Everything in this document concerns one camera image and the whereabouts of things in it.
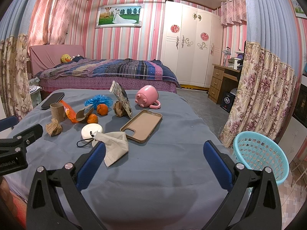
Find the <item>floral beige curtain left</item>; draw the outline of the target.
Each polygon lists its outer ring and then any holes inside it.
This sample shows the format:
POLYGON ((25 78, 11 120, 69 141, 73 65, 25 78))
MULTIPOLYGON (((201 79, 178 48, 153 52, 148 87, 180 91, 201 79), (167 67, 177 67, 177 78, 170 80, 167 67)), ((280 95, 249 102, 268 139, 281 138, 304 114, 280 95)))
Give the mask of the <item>floral beige curtain left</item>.
POLYGON ((35 2, 13 0, 1 19, 1 101, 6 116, 19 120, 33 109, 26 59, 35 2))

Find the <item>orange snack wrapper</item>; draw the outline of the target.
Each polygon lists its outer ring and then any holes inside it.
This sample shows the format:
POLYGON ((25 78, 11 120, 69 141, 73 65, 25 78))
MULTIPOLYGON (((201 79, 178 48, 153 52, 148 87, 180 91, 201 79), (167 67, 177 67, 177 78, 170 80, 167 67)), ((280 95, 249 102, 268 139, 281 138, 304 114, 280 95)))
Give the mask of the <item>orange snack wrapper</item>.
POLYGON ((68 105, 68 103, 66 103, 65 101, 63 100, 60 100, 59 101, 60 103, 62 103, 62 105, 64 106, 64 111, 65 111, 65 114, 67 116, 67 118, 72 122, 72 123, 78 123, 77 121, 77 114, 76 112, 73 110, 73 108, 68 105))

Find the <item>crumpled brown paper ball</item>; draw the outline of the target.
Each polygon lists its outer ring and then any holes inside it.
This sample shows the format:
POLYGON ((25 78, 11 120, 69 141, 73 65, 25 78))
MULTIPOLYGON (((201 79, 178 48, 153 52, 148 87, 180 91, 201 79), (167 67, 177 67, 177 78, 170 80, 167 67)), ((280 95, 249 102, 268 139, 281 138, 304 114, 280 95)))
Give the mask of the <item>crumpled brown paper ball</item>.
POLYGON ((127 115, 127 112, 120 101, 116 101, 113 106, 113 110, 115 112, 116 117, 124 117, 127 115))

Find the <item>brown paper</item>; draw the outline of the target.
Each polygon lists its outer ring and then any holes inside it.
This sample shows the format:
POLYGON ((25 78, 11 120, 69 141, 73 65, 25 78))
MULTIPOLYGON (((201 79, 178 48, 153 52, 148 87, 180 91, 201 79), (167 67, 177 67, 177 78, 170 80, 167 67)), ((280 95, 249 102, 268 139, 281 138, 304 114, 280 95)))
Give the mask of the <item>brown paper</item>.
POLYGON ((46 124, 45 129, 51 137, 61 134, 63 130, 61 124, 55 118, 52 118, 51 122, 46 124))

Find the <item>pink window curtain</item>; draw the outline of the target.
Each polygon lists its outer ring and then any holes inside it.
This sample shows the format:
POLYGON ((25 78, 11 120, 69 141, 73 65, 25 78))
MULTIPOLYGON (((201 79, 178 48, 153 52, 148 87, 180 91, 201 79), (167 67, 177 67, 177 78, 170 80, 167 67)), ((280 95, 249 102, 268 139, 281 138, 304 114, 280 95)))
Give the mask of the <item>pink window curtain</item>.
POLYGON ((76 0, 36 0, 28 30, 28 47, 63 44, 76 0))

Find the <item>blue plastic bag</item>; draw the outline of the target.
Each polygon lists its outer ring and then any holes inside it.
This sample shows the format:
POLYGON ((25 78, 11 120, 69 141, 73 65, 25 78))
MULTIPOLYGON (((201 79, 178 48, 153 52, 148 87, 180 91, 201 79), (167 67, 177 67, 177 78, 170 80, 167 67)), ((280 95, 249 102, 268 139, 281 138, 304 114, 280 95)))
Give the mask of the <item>blue plastic bag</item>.
POLYGON ((111 99, 109 96, 98 94, 84 102, 85 106, 91 105, 95 110, 100 104, 105 104, 110 108, 113 105, 113 99, 111 99))

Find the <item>grey cloth pouch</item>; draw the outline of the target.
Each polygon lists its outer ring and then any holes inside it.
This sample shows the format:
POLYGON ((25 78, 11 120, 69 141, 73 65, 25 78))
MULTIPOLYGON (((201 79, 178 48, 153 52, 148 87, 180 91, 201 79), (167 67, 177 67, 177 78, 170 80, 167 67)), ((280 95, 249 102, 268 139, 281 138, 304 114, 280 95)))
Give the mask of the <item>grey cloth pouch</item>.
POLYGON ((126 133, 122 131, 101 133, 94 136, 94 144, 103 142, 106 146, 105 165, 110 167, 129 151, 129 143, 126 133))

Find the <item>black smartphone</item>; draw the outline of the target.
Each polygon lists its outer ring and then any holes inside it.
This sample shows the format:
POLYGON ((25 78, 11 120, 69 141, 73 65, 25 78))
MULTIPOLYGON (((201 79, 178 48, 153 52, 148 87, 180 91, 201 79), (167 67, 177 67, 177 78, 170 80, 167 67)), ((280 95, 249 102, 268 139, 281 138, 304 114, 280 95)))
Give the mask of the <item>black smartphone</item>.
POLYGON ((64 97, 64 92, 57 92, 50 95, 49 98, 41 105, 42 110, 48 110, 50 105, 53 103, 58 103, 64 97))

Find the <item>framed wedding photo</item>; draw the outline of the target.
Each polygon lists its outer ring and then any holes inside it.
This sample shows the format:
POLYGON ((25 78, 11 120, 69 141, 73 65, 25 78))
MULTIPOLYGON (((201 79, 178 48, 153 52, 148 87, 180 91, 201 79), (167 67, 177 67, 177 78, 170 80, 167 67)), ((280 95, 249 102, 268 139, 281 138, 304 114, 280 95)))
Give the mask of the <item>framed wedding photo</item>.
POLYGON ((99 6, 95 28, 142 26, 141 13, 144 4, 113 4, 99 6))

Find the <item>floral beige curtain right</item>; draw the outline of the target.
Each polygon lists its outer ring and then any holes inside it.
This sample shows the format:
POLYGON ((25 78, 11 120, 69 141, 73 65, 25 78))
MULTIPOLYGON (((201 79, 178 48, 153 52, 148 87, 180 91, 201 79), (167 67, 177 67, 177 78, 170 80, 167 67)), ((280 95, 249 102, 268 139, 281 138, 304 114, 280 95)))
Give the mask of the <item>floral beige curtain right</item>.
POLYGON ((246 0, 246 9, 243 68, 220 134, 225 147, 243 131, 275 140, 292 107, 300 72, 298 33, 288 0, 246 0))

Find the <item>orange tangerine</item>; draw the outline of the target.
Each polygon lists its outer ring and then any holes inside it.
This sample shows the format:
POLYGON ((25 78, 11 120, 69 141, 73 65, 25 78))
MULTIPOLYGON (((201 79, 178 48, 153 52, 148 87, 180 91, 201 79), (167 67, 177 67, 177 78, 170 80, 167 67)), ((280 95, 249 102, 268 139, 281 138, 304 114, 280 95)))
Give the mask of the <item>orange tangerine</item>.
POLYGON ((97 113, 101 116, 105 116, 108 114, 109 108, 106 104, 99 104, 96 109, 97 113))
POLYGON ((98 123, 98 117, 96 114, 92 113, 87 118, 88 124, 97 124, 98 123))

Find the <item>cardboard toilet roll tube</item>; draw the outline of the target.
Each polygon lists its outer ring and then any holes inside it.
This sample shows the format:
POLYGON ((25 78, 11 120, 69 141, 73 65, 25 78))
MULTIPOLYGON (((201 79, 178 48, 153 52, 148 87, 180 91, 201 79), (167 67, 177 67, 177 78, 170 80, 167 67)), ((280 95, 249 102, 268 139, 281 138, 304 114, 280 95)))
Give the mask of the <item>cardboard toilet roll tube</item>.
POLYGON ((62 122, 66 119, 66 112, 62 103, 52 103, 50 109, 52 118, 56 119, 58 122, 62 122))

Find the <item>wooden desk with drawers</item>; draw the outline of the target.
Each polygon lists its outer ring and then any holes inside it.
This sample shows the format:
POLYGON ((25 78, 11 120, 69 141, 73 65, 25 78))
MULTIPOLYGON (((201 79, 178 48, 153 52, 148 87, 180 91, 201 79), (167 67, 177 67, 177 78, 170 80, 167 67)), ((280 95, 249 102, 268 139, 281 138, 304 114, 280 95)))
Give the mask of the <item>wooden desk with drawers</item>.
POLYGON ((240 71, 217 64, 213 64, 213 67, 208 98, 215 104, 220 104, 225 92, 238 87, 240 71))

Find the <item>yellow duck plush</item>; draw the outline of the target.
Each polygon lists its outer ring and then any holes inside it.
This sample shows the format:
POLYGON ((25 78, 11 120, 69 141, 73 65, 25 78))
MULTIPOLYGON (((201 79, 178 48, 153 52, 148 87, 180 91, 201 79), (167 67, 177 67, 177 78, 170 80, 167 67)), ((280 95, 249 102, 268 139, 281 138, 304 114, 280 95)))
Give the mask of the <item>yellow duck plush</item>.
POLYGON ((68 63, 72 61, 72 58, 68 54, 64 54, 61 56, 61 63, 68 63))

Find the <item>patterned snack bag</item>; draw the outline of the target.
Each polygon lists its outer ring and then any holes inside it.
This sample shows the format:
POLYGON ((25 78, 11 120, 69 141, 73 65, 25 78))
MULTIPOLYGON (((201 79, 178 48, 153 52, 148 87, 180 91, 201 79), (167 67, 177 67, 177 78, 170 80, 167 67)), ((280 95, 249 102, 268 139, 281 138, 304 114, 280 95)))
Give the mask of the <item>patterned snack bag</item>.
POLYGON ((118 99, 117 101, 120 101, 120 103, 123 105, 123 107, 125 108, 127 112, 127 116, 130 119, 133 118, 133 113, 132 113, 132 108, 130 106, 129 98, 125 90, 121 87, 121 85, 117 83, 116 81, 112 81, 112 85, 109 91, 112 92, 118 99))

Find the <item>pink pig mug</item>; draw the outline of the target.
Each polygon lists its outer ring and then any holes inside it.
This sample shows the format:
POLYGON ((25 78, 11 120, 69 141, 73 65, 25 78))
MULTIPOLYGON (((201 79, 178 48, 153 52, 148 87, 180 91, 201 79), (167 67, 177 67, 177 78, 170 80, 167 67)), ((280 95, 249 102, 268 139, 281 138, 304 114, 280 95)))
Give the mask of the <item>pink pig mug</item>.
POLYGON ((141 108, 160 109, 159 94, 156 88, 152 85, 145 85, 135 96, 135 102, 141 108))

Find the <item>white wardrobe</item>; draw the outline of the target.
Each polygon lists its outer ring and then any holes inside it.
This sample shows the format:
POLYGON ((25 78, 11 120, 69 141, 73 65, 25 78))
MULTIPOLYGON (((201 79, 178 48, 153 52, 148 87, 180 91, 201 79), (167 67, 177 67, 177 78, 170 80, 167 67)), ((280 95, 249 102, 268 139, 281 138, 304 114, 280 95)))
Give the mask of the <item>white wardrobe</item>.
POLYGON ((165 3, 160 60, 181 85, 209 88, 222 54, 223 27, 212 12, 182 3, 165 3))

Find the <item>torn brown cardboard piece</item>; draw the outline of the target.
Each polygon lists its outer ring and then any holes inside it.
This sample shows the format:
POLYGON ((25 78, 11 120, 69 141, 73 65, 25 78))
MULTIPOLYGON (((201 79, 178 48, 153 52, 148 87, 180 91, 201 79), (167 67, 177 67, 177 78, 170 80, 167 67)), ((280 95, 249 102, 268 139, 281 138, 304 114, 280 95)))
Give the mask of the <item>torn brown cardboard piece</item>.
POLYGON ((76 120, 77 122, 82 122, 84 120, 86 120, 89 115, 93 112, 94 107, 92 105, 86 106, 83 109, 79 110, 76 113, 76 120))

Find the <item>tan phone case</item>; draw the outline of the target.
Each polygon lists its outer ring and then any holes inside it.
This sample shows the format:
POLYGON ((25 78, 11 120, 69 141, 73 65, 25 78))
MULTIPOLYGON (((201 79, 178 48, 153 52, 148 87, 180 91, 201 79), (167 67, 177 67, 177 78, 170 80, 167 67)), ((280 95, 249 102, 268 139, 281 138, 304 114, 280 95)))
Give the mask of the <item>tan phone case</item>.
POLYGON ((145 143, 162 120, 162 114, 150 110, 142 110, 130 119, 120 131, 126 133, 127 138, 145 143))

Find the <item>white round soap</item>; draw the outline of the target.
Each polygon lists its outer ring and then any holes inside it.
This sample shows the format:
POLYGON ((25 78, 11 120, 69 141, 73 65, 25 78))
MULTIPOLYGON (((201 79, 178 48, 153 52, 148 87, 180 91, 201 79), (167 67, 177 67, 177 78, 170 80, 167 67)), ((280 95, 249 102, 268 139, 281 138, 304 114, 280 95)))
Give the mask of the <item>white round soap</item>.
POLYGON ((89 142, 89 140, 91 140, 98 132, 99 133, 103 132, 102 126, 100 124, 91 123, 85 125, 81 129, 81 136, 83 140, 89 142))

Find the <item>black box under desk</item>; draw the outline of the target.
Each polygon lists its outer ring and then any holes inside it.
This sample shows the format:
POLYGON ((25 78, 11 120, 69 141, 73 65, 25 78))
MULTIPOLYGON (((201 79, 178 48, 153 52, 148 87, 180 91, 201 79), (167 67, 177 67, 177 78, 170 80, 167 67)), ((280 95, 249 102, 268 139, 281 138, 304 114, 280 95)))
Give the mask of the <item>black box under desk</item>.
POLYGON ((236 95, 233 92, 224 92, 221 100, 220 107, 230 113, 230 110, 234 104, 236 95))

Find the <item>floral beige curtain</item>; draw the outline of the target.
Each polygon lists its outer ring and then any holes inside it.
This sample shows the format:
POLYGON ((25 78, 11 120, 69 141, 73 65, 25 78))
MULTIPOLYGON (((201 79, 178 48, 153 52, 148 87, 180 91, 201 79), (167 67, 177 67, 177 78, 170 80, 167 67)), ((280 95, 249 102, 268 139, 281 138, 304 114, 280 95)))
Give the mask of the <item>floral beige curtain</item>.
POLYGON ((225 147, 243 131, 275 140, 292 107, 300 72, 298 33, 288 0, 246 0, 246 9, 243 68, 220 134, 225 147))
POLYGON ((6 116, 19 120, 33 109, 26 59, 35 2, 13 0, 1 19, 1 101, 6 116))

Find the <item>turquoise plastic laundry basket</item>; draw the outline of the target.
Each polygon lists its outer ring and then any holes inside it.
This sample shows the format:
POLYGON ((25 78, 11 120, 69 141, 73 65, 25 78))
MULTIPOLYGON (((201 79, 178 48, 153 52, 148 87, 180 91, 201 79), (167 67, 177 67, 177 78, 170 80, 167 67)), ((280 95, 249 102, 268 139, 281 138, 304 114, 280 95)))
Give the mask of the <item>turquoise plastic laundry basket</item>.
POLYGON ((277 185, 288 177, 289 163, 284 151, 270 138, 253 131, 243 131, 233 142, 233 156, 248 169, 270 167, 277 185))

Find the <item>pink bed with plaid quilt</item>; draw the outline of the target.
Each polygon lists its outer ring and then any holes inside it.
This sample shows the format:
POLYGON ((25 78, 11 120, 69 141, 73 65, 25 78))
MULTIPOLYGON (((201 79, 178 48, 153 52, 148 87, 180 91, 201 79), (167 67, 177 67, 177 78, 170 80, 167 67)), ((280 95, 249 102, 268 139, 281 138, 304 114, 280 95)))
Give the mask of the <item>pink bed with plaid quilt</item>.
POLYGON ((80 88, 108 90, 112 81, 124 89, 139 90, 152 85, 159 91, 176 92, 175 74, 160 60, 90 59, 81 45, 38 45, 30 47, 32 73, 47 92, 80 88), (61 63, 68 54, 72 61, 61 63))

